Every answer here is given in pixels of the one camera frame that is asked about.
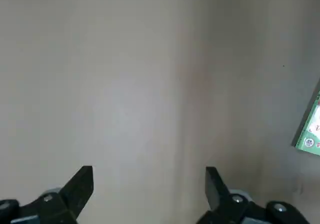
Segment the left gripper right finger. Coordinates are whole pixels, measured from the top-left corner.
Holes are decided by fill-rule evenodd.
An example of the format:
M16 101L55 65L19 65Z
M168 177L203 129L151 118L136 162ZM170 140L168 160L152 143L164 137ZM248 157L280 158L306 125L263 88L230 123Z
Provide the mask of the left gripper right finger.
M230 190L215 167L205 168L205 195L210 209L198 224L308 224L309 221L293 205L269 201L257 205L242 190Z

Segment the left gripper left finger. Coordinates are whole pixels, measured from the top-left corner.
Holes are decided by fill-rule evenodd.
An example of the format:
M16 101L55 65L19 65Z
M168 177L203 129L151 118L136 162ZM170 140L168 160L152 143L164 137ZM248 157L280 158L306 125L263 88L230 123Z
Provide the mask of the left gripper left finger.
M76 224L94 191L92 166L82 166L61 188L45 191L24 206L16 199L0 201L2 224Z

